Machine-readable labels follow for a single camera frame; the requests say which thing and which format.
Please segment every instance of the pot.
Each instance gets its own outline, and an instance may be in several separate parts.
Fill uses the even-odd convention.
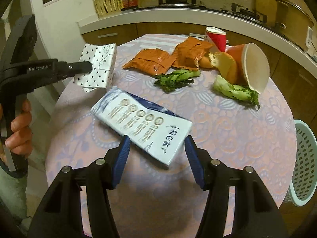
[[[301,7],[288,0],[276,0],[276,2],[276,31],[307,52],[312,45],[314,26],[312,19]]]

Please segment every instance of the circular icon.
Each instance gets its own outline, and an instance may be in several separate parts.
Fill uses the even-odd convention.
[[[147,120],[147,121],[153,121],[153,119],[154,119],[154,115],[152,115],[152,114],[148,114],[148,115],[145,117],[145,120]]]
[[[137,106],[136,106],[136,105],[129,105],[128,110],[129,110],[130,112],[135,112],[135,111],[137,110]]]
[[[127,98],[123,99],[121,102],[120,102],[121,105],[123,106],[127,106],[128,104],[130,104],[129,100]]]
[[[161,125],[161,124],[163,123],[163,121],[164,121],[164,120],[163,120],[162,117],[158,117],[158,118],[155,119],[155,124],[156,124],[156,125]]]
[[[143,117],[145,115],[145,112],[143,110],[137,111],[137,116]]]

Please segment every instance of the pink tablecloth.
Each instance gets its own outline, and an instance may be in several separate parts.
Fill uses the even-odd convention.
[[[165,94],[153,86],[153,78],[121,69],[144,48],[171,53],[185,39],[145,35],[119,46],[113,85],[190,119],[191,135],[199,148],[229,167],[253,166],[280,206],[294,170],[296,135],[291,110],[271,79],[260,95],[261,109],[255,111],[213,93],[216,70],[202,71],[191,87]],[[118,145],[119,135],[89,113],[104,92],[85,94],[81,87],[70,83],[59,98],[51,120],[53,138],[46,160],[49,184],[62,166],[88,166]],[[109,191],[109,200],[122,238],[189,238],[198,230],[207,194],[195,183],[183,149],[167,170],[132,145],[121,183]],[[89,234],[84,193],[82,208],[84,229]],[[233,212],[231,193],[225,234],[231,230]]]

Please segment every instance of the hand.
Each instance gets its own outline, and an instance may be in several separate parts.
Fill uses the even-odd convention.
[[[31,103],[29,100],[25,100],[22,103],[22,111],[23,112],[11,122],[11,129],[14,133],[9,138],[7,138],[5,145],[13,153],[24,155],[24,157],[27,158],[33,150],[32,131],[29,127],[29,124],[32,121]],[[2,116],[3,109],[0,104],[0,120],[2,119]],[[0,159],[4,163],[7,163],[2,144],[0,144]]]

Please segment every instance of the orange wrapper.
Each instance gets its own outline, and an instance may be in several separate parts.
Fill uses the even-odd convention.
[[[174,56],[161,49],[143,49],[122,68],[134,67],[152,76],[165,74],[176,60]]]
[[[214,45],[207,41],[200,41],[188,37],[183,43],[178,44],[172,56],[176,57],[173,67],[197,71],[198,62]]]

